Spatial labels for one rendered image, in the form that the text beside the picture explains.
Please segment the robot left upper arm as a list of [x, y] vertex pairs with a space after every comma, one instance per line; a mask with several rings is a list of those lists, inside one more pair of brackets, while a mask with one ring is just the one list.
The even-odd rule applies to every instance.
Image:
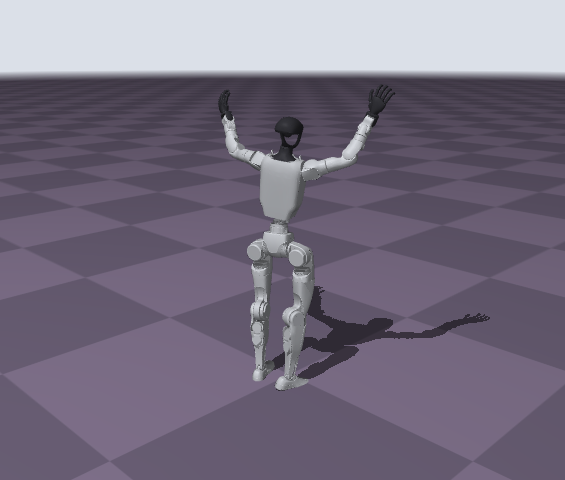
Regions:
[[266, 155], [260, 151], [245, 149], [244, 145], [238, 142], [236, 151], [233, 153], [229, 152], [229, 154], [237, 160], [250, 164], [254, 169], [258, 171], [260, 171], [261, 162]]

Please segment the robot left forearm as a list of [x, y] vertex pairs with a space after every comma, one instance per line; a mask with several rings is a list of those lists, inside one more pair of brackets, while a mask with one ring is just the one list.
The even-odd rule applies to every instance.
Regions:
[[234, 117], [233, 117], [233, 120], [230, 121], [226, 118], [226, 115], [224, 115], [224, 117], [222, 119], [222, 124], [224, 125], [224, 132], [225, 132], [225, 136], [226, 136], [225, 143], [226, 143], [226, 147], [227, 147], [227, 149], [230, 153], [233, 153], [233, 152], [236, 151], [237, 142], [239, 143], [239, 137], [237, 136], [237, 130], [236, 130], [236, 125], [235, 125], [234, 121], [235, 121]]

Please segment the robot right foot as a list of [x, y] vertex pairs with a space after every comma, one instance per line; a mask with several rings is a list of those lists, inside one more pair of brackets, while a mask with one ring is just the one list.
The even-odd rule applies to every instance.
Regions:
[[[293, 374], [292, 374], [292, 377], [293, 377]], [[296, 376], [296, 375], [295, 375], [295, 380], [294, 379], [288, 380], [287, 375], [286, 375], [285, 377], [281, 376], [277, 379], [277, 381], [275, 383], [275, 388], [278, 389], [278, 390], [288, 390], [288, 389], [291, 389], [291, 388], [300, 387], [302, 385], [305, 385], [308, 382], [309, 382], [309, 380], [307, 378], [299, 377], [299, 376]]]

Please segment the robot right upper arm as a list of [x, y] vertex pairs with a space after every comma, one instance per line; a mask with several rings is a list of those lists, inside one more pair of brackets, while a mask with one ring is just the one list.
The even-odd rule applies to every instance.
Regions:
[[301, 171], [302, 177], [304, 181], [316, 180], [329, 172], [352, 166], [357, 162], [357, 160], [358, 154], [351, 160], [344, 159], [343, 155], [339, 158], [330, 157], [320, 161], [310, 159], [303, 164]]

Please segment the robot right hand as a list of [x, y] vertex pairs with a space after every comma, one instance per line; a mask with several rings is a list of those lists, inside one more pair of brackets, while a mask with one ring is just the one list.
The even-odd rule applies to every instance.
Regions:
[[[369, 116], [375, 118], [374, 121], [373, 121], [372, 127], [374, 127], [374, 126], [376, 125], [376, 122], [377, 122], [377, 120], [378, 120], [378, 118], [379, 118], [378, 113], [380, 113], [380, 112], [385, 108], [386, 103], [387, 103], [387, 102], [389, 101], [389, 99], [395, 94], [395, 92], [392, 92], [391, 94], [389, 94], [389, 96], [388, 96], [388, 97], [386, 98], [386, 100], [384, 101], [385, 97], [387, 96], [387, 94], [388, 94], [392, 89], [389, 88], [389, 89], [384, 93], [384, 95], [382, 96], [383, 92], [385, 91], [386, 88], [388, 88], [388, 86], [387, 86], [387, 85], [384, 86], [384, 87], [382, 88], [382, 90], [380, 91], [380, 93], [379, 93], [379, 90], [381, 89], [381, 87], [383, 87], [382, 84], [379, 85], [378, 88], [376, 89], [376, 92], [375, 92], [375, 94], [374, 94], [374, 97], [372, 97], [372, 96], [373, 96], [373, 92], [374, 92], [373, 89], [372, 89], [372, 90], [370, 91], [370, 93], [369, 93], [369, 105], [368, 105], [368, 107], [369, 107], [370, 111], [367, 111], [365, 117], [366, 117], [367, 115], [369, 115]], [[378, 93], [379, 93], [379, 95], [378, 95]], [[378, 95], [378, 97], [377, 97], [377, 95]], [[381, 98], [381, 96], [382, 96], [382, 98]], [[364, 117], [364, 118], [365, 118], [365, 117]], [[363, 120], [364, 120], [364, 119], [363, 119]]]

